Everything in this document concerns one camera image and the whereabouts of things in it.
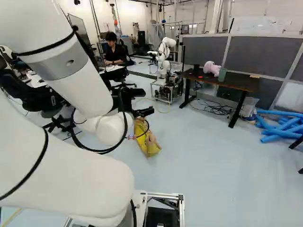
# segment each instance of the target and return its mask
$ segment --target cubicle divider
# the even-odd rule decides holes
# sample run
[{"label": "cubicle divider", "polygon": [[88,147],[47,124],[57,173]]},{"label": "cubicle divider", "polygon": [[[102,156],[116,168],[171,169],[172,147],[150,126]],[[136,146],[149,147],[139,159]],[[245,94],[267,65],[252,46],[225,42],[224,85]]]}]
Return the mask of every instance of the cubicle divider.
[{"label": "cubicle divider", "polygon": [[274,108],[288,82],[303,84],[302,36],[184,35],[183,44],[185,64],[214,61],[228,71],[259,76],[260,90],[251,96],[260,99],[260,108]]}]

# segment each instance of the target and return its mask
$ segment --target green cup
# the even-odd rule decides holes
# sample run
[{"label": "green cup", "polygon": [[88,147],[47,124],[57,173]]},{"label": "green cup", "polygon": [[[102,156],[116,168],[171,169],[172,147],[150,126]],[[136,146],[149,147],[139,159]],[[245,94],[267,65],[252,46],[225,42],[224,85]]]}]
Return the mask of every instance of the green cup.
[{"label": "green cup", "polygon": [[224,81],[226,72],[227,72],[227,69],[226,69],[226,68],[222,68],[222,67],[220,68],[219,77],[218,77],[218,81],[219,81],[219,82],[223,82],[223,81]]}]

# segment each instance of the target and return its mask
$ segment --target black hair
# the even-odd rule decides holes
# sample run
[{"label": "black hair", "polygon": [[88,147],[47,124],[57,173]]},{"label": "black hair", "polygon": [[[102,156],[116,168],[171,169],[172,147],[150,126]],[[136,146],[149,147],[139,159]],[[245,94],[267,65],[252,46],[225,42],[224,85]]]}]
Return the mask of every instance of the black hair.
[{"label": "black hair", "polygon": [[106,41],[117,41],[117,36],[114,32],[107,32],[105,35]]}]

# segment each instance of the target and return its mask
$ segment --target yellow plastic bag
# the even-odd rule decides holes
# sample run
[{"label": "yellow plastic bag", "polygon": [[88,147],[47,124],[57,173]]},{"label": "yellow plastic bag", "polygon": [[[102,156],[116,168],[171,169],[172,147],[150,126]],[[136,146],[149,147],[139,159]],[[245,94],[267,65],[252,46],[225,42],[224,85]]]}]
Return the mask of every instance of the yellow plastic bag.
[{"label": "yellow plastic bag", "polygon": [[[144,121],[144,118],[137,118],[134,122],[135,135],[142,135],[146,130],[147,124]],[[146,157],[155,156],[162,149],[161,146],[157,143],[156,137],[151,130],[148,130],[145,135],[136,138],[136,140],[140,149],[146,155]]]}]

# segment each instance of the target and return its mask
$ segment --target whiteboard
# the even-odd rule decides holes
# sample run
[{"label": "whiteboard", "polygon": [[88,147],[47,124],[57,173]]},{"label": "whiteboard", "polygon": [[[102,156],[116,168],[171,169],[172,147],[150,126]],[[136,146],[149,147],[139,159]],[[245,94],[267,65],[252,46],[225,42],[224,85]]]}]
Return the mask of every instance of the whiteboard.
[{"label": "whiteboard", "polygon": [[283,34],[286,28],[291,25],[292,20],[285,17],[250,16],[234,17],[232,34]]}]

